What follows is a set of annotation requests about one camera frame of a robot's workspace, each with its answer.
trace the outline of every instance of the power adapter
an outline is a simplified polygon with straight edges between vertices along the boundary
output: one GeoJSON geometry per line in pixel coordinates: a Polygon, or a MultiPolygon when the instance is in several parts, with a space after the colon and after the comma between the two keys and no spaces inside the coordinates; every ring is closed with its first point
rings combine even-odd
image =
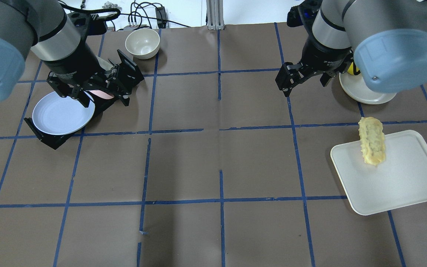
{"type": "Polygon", "coordinates": [[[156,18],[158,19],[158,28],[165,29],[168,22],[168,14],[166,14],[166,9],[164,7],[156,7],[156,18]]]}

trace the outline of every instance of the black cable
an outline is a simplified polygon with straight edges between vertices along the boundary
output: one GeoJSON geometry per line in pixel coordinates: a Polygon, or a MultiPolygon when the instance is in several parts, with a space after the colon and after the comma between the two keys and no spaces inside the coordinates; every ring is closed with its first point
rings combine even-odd
{"type": "MultiPolygon", "coordinates": [[[[157,9],[158,7],[156,5],[159,5],[160,7],[164,7],[161,3],[141,2],[141,3],[137,4],[136,1],[134,1],[129,6],[129,10],[130,10],[130,13],[133,13],[133,6],[135,6],[136,8],[134,11],[136,13],[137,10],[139,8],[141,8],[144,11],[144,14],[146,15],[146,17],[148,17],[148,13],[146,12],[146,10],[144,10],[144,8],[149,7],[149,6],[153,6],[155,9],[157,9]]],[[[166,21],[166,19],[161,16],[161,22],[165,22],[165,21],[166,21]]],[[[128,23],[130,23],[130,22],[134,25],[136,22],[136,17],[134,17],[134,21],[133,21],[133,17],[129,16],[128,17],[128,23]]],[[[149,26],[152,29],[151,21],[149,19],[148,19],[148,22],[149,22],[149,26]]]]}
{"type": "MultiPolygon", "coordinates": [[[[142,6],[141,6],[141,4],[137,4],[137,3],[136,3],[136,1],[135,1],[135,2],[132,2],[132,3],[131,3],[131,5],[132,5],[132,6],[133,6],[133,5],[137,5],[137,6],[136,6],[136,8],[135,8],[135,10],[134,10],[134,13],[135,13],[135,14],[136,14],[136,12],[138,11],[138,9],[139,9],[139,8],[141,8],[141,9],[144,11],[144,14],[146,15],[146,17],[148,17],[148,13],[146,12],[146,10],[145,10],[144,8],[145,8],[145,7],[147,7],[147,6],[149,6],[149,5],[142,7],[142,6]]],[[[149,17],[148,17],[148,23],[149,23],[149,27],[151,27],[151,29],[152,29],[152,28],[153,28],[153,26],[151,25],[151,21],[149,20],[149,17]]]]}
{"type": "MultiPolygon", "coordinates": [[[[120,15],[135,16],[134,14],[127,14],[127,13],[121,13],[120,15]]],[[[190,28],[190,26],[187,26],[187,25],[179,23],[179,22],[173,22],[172,20],[162,20],[162,19],[158,19],[157,17],[144,17],[144,18],[151,19],[151,20],[161,20],[161,21],[165,21],[165,22],[171,22],[171,23],[174,23],[174,24],[177,24],[177,25],[180,25],[180,26],[184,26],[184,27],[189,27],[190,28]]]]}

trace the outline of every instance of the grid of blue tape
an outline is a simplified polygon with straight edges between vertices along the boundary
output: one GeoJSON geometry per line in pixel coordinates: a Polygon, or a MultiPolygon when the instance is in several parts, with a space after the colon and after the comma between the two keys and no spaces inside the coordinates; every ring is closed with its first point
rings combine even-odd
{"type": "MultiPolygon", "coordinates": [[[[283,50],[281,46],[281,39],[279,36],[278,31],[278,25],[275,23],[275,31],[276,36],[278,39],[278,48],[280,52],[281,57],[281,63],[284,63],[284,57],[283,57],[283,50]]],[[[102,47],[103,47],[103,41],[105,40],[105,35],[102,35],[102,40],[100,42],[100,49],[98,51],[98,56],[101,55],[102,47]]],[[[75,137],[79,138],[79,145],[77,149],[76,159],[73,165],[73,173],[72,178],[70,181],[66,203],[40,203],[40,204],[0,204],[0,208],[37,208],[37,207],[64,207],[64,214],[62,218],[62,223],[59,231],[59,237],[57,240],[57,246],[56,246],[56,252],[54,256],[54,263],[53,266],[55,267],[57,265],[57,259],[58,259],[58,253],[60,250],[60,245],[64,233],[64,225],[66,221],[66,216],[68,212],[69,207],[87,207],[87,206],[123,206],[123,205],[141,205],[141,215],[140,215],[140,222],[139,222],[139,231],[144,234],[143,231],[143,224],[144,224],[144,210],[146,205],[175,205],[175,204],[190,204],[190,203],[212,203],[217,202],[220,203],[220,209],[221,209],[221,218],[220,218],[220,224],[221,224],[221,248],[222,248],[222,266],[225,267],[225,224],[224,224],[224,203],[225,202],[248,202],[248,201],[302,201],[304,206],[304,217],[305,217],[305,225],[307,230],[307,238],[308,238],[308,244],[310,249],[310,258],[311,258],[311,264],[313,267],[315,267],[315,259],[314,259],[314,249],[313,249],[313,240],[311,237],[311,230],[310,230],[310,223],[308,218],[308,212],[307,212],[307,201],[315,201],[315,200],[342,200],[346,199],[346,196],[306,196],[305,194],[305,188],[304,188],[304,181],[302,176],[302,169],[301,169],[301,160],[300,160],[300,153],[298,149],[298,142],[297,142],[297,135],[295,132],[295,129],[301,128],[301,127],[332,127],[332,126],[357,126],[357,123],[327,123],[323,125],[316,125],[316,124],[308,124],[308,125],[296,125],[294,123],[294,117],[291,110],[291,101],[290,98],[287,98],[288,103],[288,112],[289,117],[291,120],[290,125],[273,125],[273,126],[249,126],[249,127],[232,127],[228,129],[219,129],[219,131],[232,131],[232,130],[257,130],[257,129],[281,129],[281,128],[291,128],[292,135],[293,135],[293,142],[295,147],[295,154],[296,154],[296,160],[298,165],[298,172],[299,172],[299,182],[301,186],[301,196],[298,197],[269,197],[269,198],[224,198],[224,181],[223,181],[223,172],[220,170],[220,198],[218,199],[198,199],[198,200],[181,200],[181,201],[146,201],[146,192],[147,192],[147,184],[148,184],[148,171],[149,171],[149,155],[150,155],[150,147],[151,147],[151,138],[148,139],[148,147],[147,147],[147,154],[146,154],[146,166],[145,166],[145,175],[144,175],[144,184],[143,184],[143,196],[142,201],[122,201],[122,202],[92,202],[92,203],[70,203],[70,196],[72,193],[73,188],[73,178],[76,174],[76,169],[78,165],[78,159],[80,156],[80,151],[82,149],[82,142],[83,138],[85,136],[97,136],[97,135],[138,135],[138,134],[167,134],[171,132],[200,132],[203,129],[181,129],[181,130],[160,130],[160,131],[153,131],[152,130],[152,118],[153,118],[153,112],[154,112],[154,98],[156,93],[156,78],[158,76],[176,76],[176,75],[203,75],[203,74],[218,74],[218,100],[222,99],[222,87],[221,87],[221,74],[222,73],[237,73],[237,72],[261,72],[261,71],[278,71],[278,68],[269,68],[269,69],[245,69],[245,70],[227,70],[222,71],[221,70],[221,60],[220,60],[220,31],[217,31],[217,53],[218,53],[218,71],[210,71],[210,72],[188,72],[188,73],[170,73],[170,74],[158,74],[157,68],[158,68],[158,60],[159,55],[156,56],[155,61],[155,69],[154,74],[152,75],[145,75],[145,76],[151,76],[153,77],[153,90],[152,90],[152,96],[151,96],[151,107],[150,107],[150,114],[149,114],[149,130],[148,131],[139,131],[139,132],[97,132],[97,133],[85,133],[85,129],[82,130],[82,133],[74,135],[75,137]]],[[[7,157],[7,162],[5,165],[5,169],[3,171],[1,180],[0,180],[0,190],[2,188],[2,184],[4,182],[4,178],[6,175],[7,167],[10,164],[10,160],[12,157],[12,153],[14,151],[14,147],[16,145],[17,139],[27,139],[27,138],[36,138],[34,135],[23,135],[19,136],[19,131],[21,129],[23,119],[25,117],[27,107],[29,105],[29,101],[32,95],[32,91],[34,90],[34,85],[36,83],[45,82],[44,80],[37,80],[37,77],[39,75],[39,71],[42,65],[42,61],[39,63],[39,67],[37,68],[36,75],[34,77],[33,81],[19,81],[19,83],[31,83],[31,89],[29,93],[29,97],[26,101],[26,106],[24,108],[24,112],[22,114],[21,120],[19,122],[19,126],[16,132],[16,135],[14,136],[0,136],[0,139],[13,139],[14,142],[12,144],[10,153],[7,157]]],[[[427,92],[424,88],[424,86],[421,86],[422,92],[427,100],[427,92]]],[[[365,116],[363,112],[363,108],[361,106],[361,103],[357,102],[357,108],[360,112],[361,116],[365,116]]],[[[391,124],[413,124],[413,123],[427,123],[427,120],[424,121],[402,121],[402,122],[383,122],[385,125],[391,125],[391,124]]],[[[403,253],[400,246],[400,241],[398,239],[398,234],[395,228],[395,224],[393,221],[393,215],[391,211],[388,211],[388,218],[390,219],[390,226],[393,231],[393,236],[396,242],[398,254],[401,260],[402,267],[405,267],[405,260],[403,257],[403,253]]],[[[138,243],[137,248],[137,266],[140,264],[140,257],[141,257],[141,242],[138,243]]]]}

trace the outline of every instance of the metal frame post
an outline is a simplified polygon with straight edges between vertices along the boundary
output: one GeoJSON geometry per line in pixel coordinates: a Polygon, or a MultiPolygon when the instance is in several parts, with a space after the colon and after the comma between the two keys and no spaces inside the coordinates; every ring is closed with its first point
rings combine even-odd
{"type": "Polygon", "coordinates": [[[207,28],[224,29],[224,0],[207,0],[207,28]]]}

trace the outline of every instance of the cable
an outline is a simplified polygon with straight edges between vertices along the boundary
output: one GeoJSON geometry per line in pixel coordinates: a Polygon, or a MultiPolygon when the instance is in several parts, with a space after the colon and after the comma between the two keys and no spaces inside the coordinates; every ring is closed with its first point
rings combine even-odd
{"type": "MultiPolygon", "coordinates": [[[[141,9],[144,11],[144,14],[146,15],[146,17],[148,17],[148,13],[147,13],[147,12],[146,12],[146,10],[144,9],[144,8],[145,8],[145,7],[147,7],[148,5],[147,5],[147,6],[142,7],[142,6],[141,6],[141,4],[136,4],[136,1],[135,1],[135,2],[132,2],[132,3],[131,3],[130,10],[132,9],[133,5],[137,5],[137,6],[136,6],[136,9],[134,10],[134,13],[135,13],[135,14],[137,13],[138,8],[141,8],[141,9]]],[[[148,23],[149,23],[149,27],[152,29],[152,28],[153,28],[153,26],[151,25],[151,21],[149,20],[149,17],[148,17],[148,23]]]]}
{"type": "Polygon", "coordinates": [[[135,24],[134,24],[134,22],[133,22],[133,16],[138,16],[138,17],[141,17],[141,21],[139,22],[139,25],[141,25],[141,24],[143,24],[143,17],[141,16],[141,14],[139,13],[139,12],[136,12],[135,14],[134,14],[134,11],[132,12],[132,14],[131,15],[129,15],[129,14],[125,14],[125,15],[128,15],[128,24],[130,25],[130,26],[135,26],[135,24]]]}
{"type": "MultiPolygon", "coordinates": [[[[156,4],[157,5],[159,5],[160,7],[159,8],[161,8],[161,7],[164,7],[161,3],[149,3],[149,2],[141,2],[141,3],[139,3],[138,4],[138,7],[141,7],[142,8],[142,10],[144,11],[144,7],[149,7],[149,6],[153,6],[154,7],[154,10],[157,10],[157,8],[158,7],[156,7],[156,4]]],[[[163,18],[162,17],[162,14],[161,14],[161,22],[166,22],[166,19],[165,18],[163,18]]]]}
{"type": "MultiPolygon", "coordinates": [[[[141,15],[127,14],[127,13],[121,13],[120,15],[144,17],[144,16],[141,16],[141,15]]],[[[173,24],[177,24],[177,25],[180,25],[180,26],[184,26],[184,27],[189,27],[190,28],[190,26],[187,26],[187,25],[179,23],[179,22],[173,22],[172,20],[162,20],[162,19],[158,19],[157,17],[144,17],[144,18],[151,19],[151,20],[161,20],[161,21],[165,21],[165,22],[171,22],[173,24]]]]}
{"type": "Polygon", "coordinates": [[[110,22],[113,24],[113,31],[116,32],[116,26],[115,23],[113,22],[113,20],[110,20],[110,22]]]}

